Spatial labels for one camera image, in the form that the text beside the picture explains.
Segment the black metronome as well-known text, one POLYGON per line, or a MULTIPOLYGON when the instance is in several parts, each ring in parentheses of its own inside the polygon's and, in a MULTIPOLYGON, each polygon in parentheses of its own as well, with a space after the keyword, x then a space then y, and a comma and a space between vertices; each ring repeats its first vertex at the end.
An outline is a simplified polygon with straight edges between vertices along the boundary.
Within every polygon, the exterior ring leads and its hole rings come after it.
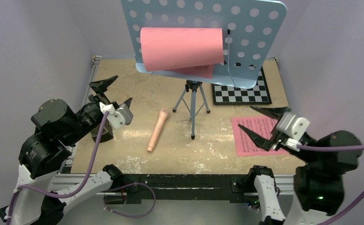
MULTIPOLYGON (((99 128, 100 128, 100 125, 98 125, 96 128, 94 128, 91 131, 91 138, 93 139, 94 142, 97 139, 99 128)), ((112 126, 110 125, 110 122, 107 120, 104 127, 103 127, 103 130, 102 130, 102 136, 100 138, 100 143, 110 141, 113 138, 114 138, 113 129, 112 129, 112 126)))

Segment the pink sheet music front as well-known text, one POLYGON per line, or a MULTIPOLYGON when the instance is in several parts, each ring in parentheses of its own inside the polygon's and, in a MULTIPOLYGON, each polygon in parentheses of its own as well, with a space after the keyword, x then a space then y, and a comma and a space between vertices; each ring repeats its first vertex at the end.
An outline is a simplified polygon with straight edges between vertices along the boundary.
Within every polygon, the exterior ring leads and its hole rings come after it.
POLYGON ((224 61, 221 28, 143 27, 142 61, 146 71, 210 66, 224 61))

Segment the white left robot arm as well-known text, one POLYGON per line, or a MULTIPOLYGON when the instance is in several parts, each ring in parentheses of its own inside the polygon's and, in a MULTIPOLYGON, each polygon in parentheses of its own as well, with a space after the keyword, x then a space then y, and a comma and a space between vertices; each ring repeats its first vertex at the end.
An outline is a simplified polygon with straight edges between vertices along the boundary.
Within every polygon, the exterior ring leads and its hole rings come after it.
POLYGON ((94 148, 98 149, 105 125, 117 129, 132 122, 131 99, 118 104, 105 96, 116 79, 113 76, 91 82, 94 94, 78 112, 73 112, 64 100, 51 99, 32 116, 36 129, 21 147, 14 194, 10 204, 0 209, 0 217, 7 225, 55 225, 93 195, 122 188, 123 173, 115 165, 106 165, 95 175, 86 174, 82 182, 72 187, 48 191, 53 177, 71 155, 68 147, 97 130, 94 148))

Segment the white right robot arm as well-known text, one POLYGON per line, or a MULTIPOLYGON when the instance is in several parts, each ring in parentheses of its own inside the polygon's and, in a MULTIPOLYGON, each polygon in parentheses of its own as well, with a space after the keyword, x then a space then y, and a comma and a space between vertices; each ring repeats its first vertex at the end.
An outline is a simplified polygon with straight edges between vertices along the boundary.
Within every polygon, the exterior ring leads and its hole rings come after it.
POLYGON ((309 121, 291 112, 289 107, 254 107, 254 110, 277 122, 269 139, 241 125, 241 130, 253 143, 265 151, 286 150, 304 161, 305 165, 296 168, 293 201, 287 216, 281 211, 279 189, 270 168, 253 166, 246 176, 233 182, 234 189, 258 194, 263 225, 316 225, 325 222, 337 212, 344 200, 342 176, 357 169, 362 155, 358 149, 361 142, 345 130, 313 139, 306 132, 309 121))

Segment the light blue music stand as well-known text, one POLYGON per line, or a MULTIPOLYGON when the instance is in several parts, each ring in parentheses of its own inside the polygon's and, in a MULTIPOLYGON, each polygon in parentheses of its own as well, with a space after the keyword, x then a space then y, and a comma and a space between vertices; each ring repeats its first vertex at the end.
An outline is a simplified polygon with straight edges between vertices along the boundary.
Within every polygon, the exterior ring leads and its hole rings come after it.
POLYGON ((123 0, 141 73, 251 89, 287 15, 279 0, 123 0))

